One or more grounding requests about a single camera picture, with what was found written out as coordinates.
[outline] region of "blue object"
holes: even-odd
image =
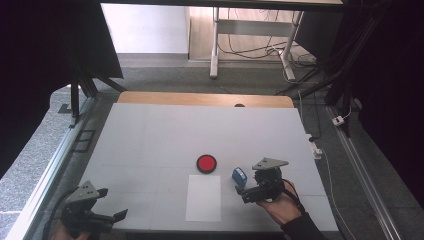
[[[244,187],[246,186],[247,183],[247,176],[246,174],[243,172],[243,170],[241,170],[241,168],[235,168],[233,170],[233,179],[234,181],[237,183],[237,185],[239,187]]]

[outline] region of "red button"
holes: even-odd
[[[202,155],[197,159],[197,169],[199,169],[201,173],[208,174],[213,172],[216,165],[216,159],[209,154]]]

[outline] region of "wooden edge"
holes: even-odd
[[[145,103],[164,105],[228,106],[243,104],[245,107],[293,108],[287,96],[233,95],[205,93],[134,92],[121,93],[118,103]]]

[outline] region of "human hand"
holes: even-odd
[[[90,237],[89,232],[81,233],[78,238],[71,237],[69,230],[62,224],[61,221],[57,224],[56,230],[50,240],[87,240]]]
[[[288,183],[284,181],[284,186],[289,192],[293,193],[294,196],[297,196],[292,182]],[[272,219],[274,219],[274,221],[279,225],[286,224],[291,220],[302,216],[296,206],[296,203],[285,193],[281,193],[281,195],[272,202],[262,200],[256,204],[263,207]]]

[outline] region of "white desk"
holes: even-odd
[[[211,154],[220,178],[220,221],[186,221],[190,175],[203,175],[196,160]],[[254,185],[251,166],[263,157],[283,159],[322,231],[337,231],[297,109],[122,104],[113,106],[81,182],[109,194],[93,211],[129,209],[114,228],[164,231],[281,231],[256,204],[244,204],[231,179],[241,167]]]

